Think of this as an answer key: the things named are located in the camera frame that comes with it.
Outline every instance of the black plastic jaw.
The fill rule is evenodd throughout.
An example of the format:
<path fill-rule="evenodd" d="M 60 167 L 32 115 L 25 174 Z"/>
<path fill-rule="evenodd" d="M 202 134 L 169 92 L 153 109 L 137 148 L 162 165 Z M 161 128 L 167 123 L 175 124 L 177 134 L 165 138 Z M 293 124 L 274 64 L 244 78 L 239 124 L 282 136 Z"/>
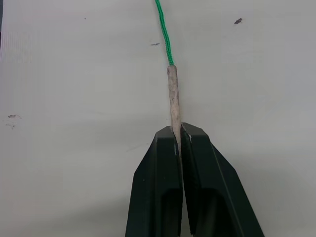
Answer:
<path fill-rule="evenodd" d="M 165 127 L 135 171 L 125 237 L 180 236 L 182 200 L 178 147 Z"/>
<path fill-rule="evenodd" d="M 200 128 L 181 128 L 184 189 L 195 237 L 263 237 L 235 169 Z"/>

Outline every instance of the stain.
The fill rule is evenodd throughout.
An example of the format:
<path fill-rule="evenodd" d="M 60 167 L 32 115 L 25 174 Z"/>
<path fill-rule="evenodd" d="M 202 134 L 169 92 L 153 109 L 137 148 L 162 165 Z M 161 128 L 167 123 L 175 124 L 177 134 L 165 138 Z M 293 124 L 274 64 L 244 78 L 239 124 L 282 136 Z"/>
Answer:
<path fill-rule="evenodd" d="M 237 25 L 237 24 L 241 23 L 241 21 L 242 21 L 242 18 L 239 18 L 238 20 L 235 21 L 234 24 Z"/>
<path fill-rule="evenodd" d="M 15 125 L 14 125 L 14 124 L 11 124 L 11 123 L 7 123 L 5 126 L 11 127 L 12 130 L 15 128 Z"/>
<path fill-rule="evenodd" d="M 15 119 L 15 118 L 21 119 L 21 117 L 18 116 L 18 115 L 9 115 L 8 118 L 9 118 L 9 119 Z"/>

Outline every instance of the green cord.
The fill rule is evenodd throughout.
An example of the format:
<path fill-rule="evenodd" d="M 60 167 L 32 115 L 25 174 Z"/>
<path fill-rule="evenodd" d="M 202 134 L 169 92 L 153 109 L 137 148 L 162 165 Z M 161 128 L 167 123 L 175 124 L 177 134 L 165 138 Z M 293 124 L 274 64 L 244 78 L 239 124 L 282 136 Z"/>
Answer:
<path fill-rule="evenodd" d="M 167 57 L 168 57 L 169 65 L 173 65 L 173 59 L 172 59 L 172 54 L 171 54 L 171 46 L 170 46 L 170 39 L 169 39 L 167 28 L 166 28 L 166 25 L 165 25 L 165 22 L 164 22 L 162 7 L 160 5 L 160 1 L 159 0 L 155 0 L 155 1 L 156 1 L 156 5 L 157 5 L 157 8 L 158 8 L 158 12 L 159 12 L 159 19 L 160 19 L 162 34 L 163 34 L 163 37 L 164 37 L 164 41 L 166 43 L 166 51 L 167 51 Z"/>

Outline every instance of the white surface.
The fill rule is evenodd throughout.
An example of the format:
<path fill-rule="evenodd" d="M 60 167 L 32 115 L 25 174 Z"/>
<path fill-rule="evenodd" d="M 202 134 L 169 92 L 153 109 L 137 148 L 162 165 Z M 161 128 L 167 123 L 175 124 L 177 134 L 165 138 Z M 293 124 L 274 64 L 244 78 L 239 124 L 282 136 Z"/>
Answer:
<path fill-rule="evenodd" d="M 316 3 L 162 7 L 182 120 L 235 167 L 266 237 L 316 236 Z M 124 236 L 133 172 L 170 123 L 154 1 L 5 0 L 2 30 L 0 236 Z"/>

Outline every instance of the white wall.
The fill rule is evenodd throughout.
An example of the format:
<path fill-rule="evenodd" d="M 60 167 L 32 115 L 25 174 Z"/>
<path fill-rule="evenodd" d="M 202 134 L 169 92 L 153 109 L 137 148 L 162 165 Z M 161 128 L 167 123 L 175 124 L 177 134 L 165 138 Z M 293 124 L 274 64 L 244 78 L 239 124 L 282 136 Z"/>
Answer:
<path fill-rule="evenodd" d="M 182 120 L 267 237 L 316 236 L 316 3 L 161 3 Z M 154 1 L 4 0 L 2 32 L 0 236 L 124 236 L 133 173 L 170 123 Z"/>

